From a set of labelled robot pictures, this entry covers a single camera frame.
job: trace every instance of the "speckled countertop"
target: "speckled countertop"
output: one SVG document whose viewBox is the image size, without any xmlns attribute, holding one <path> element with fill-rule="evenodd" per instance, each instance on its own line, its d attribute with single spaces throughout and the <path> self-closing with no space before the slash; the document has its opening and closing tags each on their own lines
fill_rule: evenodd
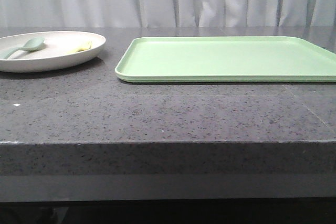
<svg viewBox="0 0 336 224">
<path fill-rule="evenodd" d="M 0 72 L 0 175 L 324 174 L 336 170 L 336 85 L 130 84 L 114 68 L 148 36 L 295 36 L 336 52 L 336 28 L 79 30 L 104 51 L 52 72 Z"/>
</svg>

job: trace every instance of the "counter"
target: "counter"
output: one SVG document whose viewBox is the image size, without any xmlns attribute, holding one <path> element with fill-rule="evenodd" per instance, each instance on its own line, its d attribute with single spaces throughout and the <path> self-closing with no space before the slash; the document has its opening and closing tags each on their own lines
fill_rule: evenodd
<svg viewBox="0 0 336 224">
<path fill-rule="evenodd" d="M 333 83 L 131 84 L 114 68 L 152 36 L 294 36 L 335 27 L 0 28 L 106 37 L 82 65 L 0 72 L 0 202 L 336 196 Z"/>
</svg>

